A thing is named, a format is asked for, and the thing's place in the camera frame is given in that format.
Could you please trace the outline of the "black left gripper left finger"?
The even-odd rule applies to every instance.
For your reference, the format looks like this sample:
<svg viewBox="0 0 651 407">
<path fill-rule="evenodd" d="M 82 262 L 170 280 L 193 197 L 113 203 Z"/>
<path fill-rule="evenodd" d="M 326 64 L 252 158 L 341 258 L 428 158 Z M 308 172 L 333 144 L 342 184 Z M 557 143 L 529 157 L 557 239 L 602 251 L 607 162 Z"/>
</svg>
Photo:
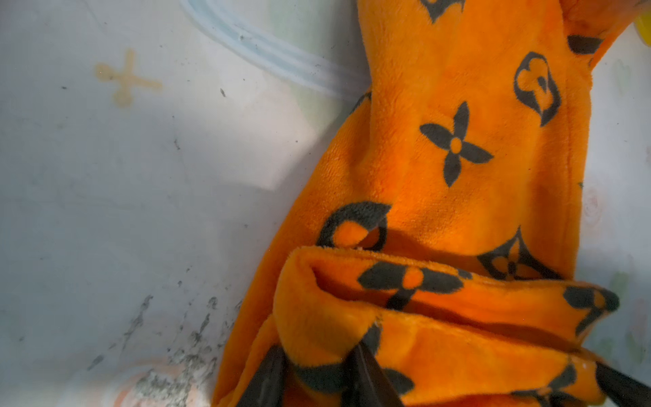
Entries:
<svg viewBox="0 0 651 407">
<path fill-rule="evenodd" d="M 344 362 L 348 387 L 343 406 L 403 407 L 402 400 L 364 343 L 357 344 Z"/>
</svg>

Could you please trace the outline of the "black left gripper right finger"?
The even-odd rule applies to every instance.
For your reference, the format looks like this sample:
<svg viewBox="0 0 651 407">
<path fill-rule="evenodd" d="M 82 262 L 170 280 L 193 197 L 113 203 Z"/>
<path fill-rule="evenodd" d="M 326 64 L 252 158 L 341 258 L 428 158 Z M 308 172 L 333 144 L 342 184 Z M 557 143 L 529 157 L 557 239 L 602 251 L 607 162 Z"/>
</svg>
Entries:
<svg viewBox="0 0 651 407">
<path fill-rule="evenodd" d="M 601 390 L 620 407 L 651 407 L 649 386 L 607 365 L 598 363 L 596 379 Z"/>
</svg>

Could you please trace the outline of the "orange patterned plush pillowcase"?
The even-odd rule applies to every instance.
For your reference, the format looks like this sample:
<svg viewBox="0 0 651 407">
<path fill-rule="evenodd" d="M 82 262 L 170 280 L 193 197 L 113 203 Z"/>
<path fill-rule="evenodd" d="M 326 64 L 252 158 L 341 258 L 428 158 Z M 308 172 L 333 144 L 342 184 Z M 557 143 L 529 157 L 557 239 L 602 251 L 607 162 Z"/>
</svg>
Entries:
<svg viewBox="0 0 651 407">
<path fill-rule="evenodd" d="M 593 68 L 647 1 L 360 1 L 371 87 L 259 265 L 212 403 L 594 406 L 574 278 Z"/>
</svg>

